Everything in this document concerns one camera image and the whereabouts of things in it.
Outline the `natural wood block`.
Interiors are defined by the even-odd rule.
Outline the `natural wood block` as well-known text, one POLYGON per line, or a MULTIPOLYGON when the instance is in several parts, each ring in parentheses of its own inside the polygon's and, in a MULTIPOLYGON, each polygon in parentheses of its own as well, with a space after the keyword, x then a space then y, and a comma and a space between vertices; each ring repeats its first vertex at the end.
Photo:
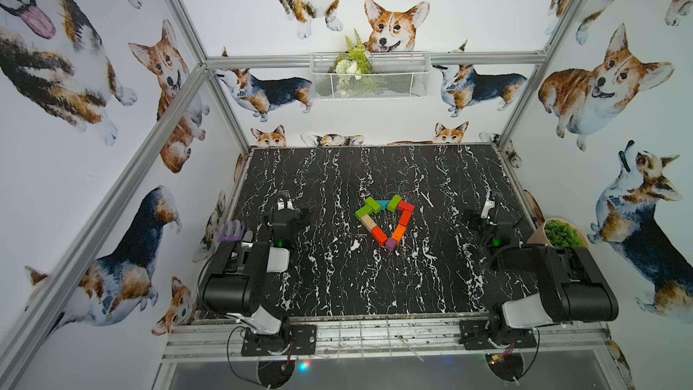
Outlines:
POLYGON ((368 214, 363 215, 360 221, 369 232, 372 232, 377 227, 377 224, 368 214))

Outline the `green block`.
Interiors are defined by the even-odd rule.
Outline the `green block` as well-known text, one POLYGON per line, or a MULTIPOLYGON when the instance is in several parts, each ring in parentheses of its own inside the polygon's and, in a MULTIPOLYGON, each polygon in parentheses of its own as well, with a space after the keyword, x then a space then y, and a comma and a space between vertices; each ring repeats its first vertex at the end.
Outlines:
POLYGON ((391 200, 389 200, 387 204, 387 209, 388 211, 395 212, 397 211, 399 204, 402 202, 402 197, 399 195, 393 196, 391 200))
POLYGON ((378 200, 373 199, 372 197, 368 197, 365 200, 365 205, 370 213, 377 214, 382 210, 380 202, 378 200))
POLYGON ((364 216, 370 216, 373 213, 373 208, 370 207, 369 205, 365 205, 361 209, 359 209, 356 212, 356 216, 358 220, 361 220, 364 216))

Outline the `orange block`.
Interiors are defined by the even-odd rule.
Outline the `orange block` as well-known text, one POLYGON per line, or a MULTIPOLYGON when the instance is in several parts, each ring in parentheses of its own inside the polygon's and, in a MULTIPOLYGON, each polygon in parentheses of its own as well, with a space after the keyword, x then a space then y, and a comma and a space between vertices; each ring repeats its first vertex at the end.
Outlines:
POLYGON ((399 225, 396 229, 393 235, 391 236, 391 239, 394 240, 396 243, 401 243, 402 242, 402 237, 404 236, 404 233, 406 232, 406 227, 403 225, 399 225))

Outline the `red block small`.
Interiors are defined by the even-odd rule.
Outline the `red block small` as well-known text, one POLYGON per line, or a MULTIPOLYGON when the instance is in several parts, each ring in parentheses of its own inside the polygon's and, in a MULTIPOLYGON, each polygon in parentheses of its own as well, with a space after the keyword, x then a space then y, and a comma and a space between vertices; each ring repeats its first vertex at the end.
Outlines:
POLYGON ((409 213, 414 213, 415 207, 408 202, 401 200, 398 203, 397 209, 402 212, 409 212, 409 213))

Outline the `purple cube block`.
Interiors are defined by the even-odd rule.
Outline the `purple cube block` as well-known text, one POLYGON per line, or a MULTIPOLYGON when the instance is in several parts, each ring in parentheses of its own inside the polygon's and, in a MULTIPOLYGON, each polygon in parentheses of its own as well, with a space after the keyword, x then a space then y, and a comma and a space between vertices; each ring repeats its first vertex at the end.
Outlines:
POLYGON ((385 245, 384 245, 384 247, 388 251, 395 251, 395 249, 397 249, 397 246, 398 246, 398 242, 394 238, 388 238, 388 240, 386 240, 385 245))

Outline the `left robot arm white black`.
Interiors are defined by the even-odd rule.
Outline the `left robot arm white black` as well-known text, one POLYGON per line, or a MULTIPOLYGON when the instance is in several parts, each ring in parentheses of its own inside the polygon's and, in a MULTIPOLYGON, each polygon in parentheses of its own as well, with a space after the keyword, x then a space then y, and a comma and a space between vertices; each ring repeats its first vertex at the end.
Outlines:
POLYGON ((299 233, 310 225, 310 210, 278 191, 255 231, 241 220, 226 222, 217 251, 198 282, 199 303, 218 317, 235 319, 261 338, 291 337, 288 319, 261 305, 269 274, 289 269, 299 233))

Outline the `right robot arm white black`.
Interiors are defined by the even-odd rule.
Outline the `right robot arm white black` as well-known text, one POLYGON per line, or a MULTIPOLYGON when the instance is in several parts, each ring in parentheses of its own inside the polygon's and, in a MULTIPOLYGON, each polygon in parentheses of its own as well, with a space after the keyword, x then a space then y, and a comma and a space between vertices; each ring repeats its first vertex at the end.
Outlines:
POLYGON ((590 254, 586 237, 560 218, 549 218, 529 239, 512 238, 516 224, 503 214, 501 196, 489 191, 479 211, 463 214, 478 236, 484 265, 492 271, 530 274, 538 291, 496 303, 484 324, 462 326, 466 348, 538 346, 541 327, 614 321, 619 304, 590 254))

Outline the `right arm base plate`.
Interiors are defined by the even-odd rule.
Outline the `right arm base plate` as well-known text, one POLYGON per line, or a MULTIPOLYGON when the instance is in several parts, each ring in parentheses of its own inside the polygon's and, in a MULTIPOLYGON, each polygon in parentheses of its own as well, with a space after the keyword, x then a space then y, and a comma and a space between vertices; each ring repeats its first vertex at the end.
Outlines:
POLYGON ((518 330, 501 327, 493 329, 489 321, 461 321, 458 343, 466 350, 506 350, 515 348, 536 348, 537 339, 532 330, 518 330))

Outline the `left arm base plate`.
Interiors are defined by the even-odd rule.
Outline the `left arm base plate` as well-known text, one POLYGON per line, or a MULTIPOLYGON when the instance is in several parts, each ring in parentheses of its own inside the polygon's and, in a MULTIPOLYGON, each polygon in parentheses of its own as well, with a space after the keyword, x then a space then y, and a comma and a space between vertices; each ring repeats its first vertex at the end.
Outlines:
POLYGON ((318 328, 315 325, 289 324, 275 335, 245 335, 243 357, 313 355, 316 351, 318 328))

